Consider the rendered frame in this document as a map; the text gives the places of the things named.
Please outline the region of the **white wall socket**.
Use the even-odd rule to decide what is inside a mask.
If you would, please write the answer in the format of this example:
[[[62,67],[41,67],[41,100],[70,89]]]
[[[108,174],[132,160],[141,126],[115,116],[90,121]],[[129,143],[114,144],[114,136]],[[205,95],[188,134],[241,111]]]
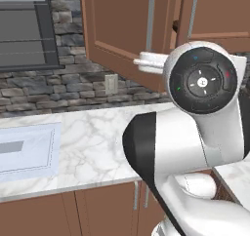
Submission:
[[[108,74],[104,77],[104,88],[107,95],[115,95],[118,93],[118,75]]]

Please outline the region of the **white sink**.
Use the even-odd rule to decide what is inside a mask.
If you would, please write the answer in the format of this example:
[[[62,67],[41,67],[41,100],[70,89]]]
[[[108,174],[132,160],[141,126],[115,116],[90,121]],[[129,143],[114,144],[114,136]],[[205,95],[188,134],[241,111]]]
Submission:
[[[55,176],[60,145],[60,123],[0,129],[0,182]]]

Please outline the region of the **window with grey blinds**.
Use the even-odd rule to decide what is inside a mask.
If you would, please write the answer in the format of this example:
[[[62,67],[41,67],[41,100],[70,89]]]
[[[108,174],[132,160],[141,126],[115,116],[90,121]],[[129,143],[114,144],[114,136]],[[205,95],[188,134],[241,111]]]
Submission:
[[[64,69],[50,0],[0,0],[0,72]]]

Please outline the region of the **brown wall cabinet door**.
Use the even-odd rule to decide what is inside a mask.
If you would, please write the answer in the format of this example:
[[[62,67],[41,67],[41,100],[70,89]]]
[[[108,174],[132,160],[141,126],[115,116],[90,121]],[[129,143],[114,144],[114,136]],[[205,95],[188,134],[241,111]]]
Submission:
[[[250,52],[250,0],[197,0],[191,37],[188,26],[193,0],[182,0],[176,45],[209,41],[230,53]]]
[[[81,0],[86,56],[154,92],[164,90],[160,75],[133,64],[146,50],[149,0]]]

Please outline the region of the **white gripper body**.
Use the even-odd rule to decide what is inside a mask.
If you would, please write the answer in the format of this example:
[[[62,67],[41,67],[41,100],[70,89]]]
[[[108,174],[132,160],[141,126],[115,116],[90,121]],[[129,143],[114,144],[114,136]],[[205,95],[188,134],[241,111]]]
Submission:
[[[140,52],[140,57],[133,60],[138,69],[142,72],[152,74],[162,74],[164,63],[168,55],[157,54],[151,52]]]

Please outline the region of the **brown base cabinet door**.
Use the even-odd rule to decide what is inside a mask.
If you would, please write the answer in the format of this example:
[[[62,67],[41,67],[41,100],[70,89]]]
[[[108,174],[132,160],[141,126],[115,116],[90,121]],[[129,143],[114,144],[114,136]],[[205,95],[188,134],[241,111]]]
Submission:
[[[0,236],[81,236],[74,193],[0,203]]]
[[[75,192],[82,236],[137,236],[134,182]]]
[[[146,184],[141,180],[139,185],[140,194],[137,236],[151,236],[152,230],[164,218],[165,213],[151,191],[149,191],[148,207],[146,209],[144,208]]]

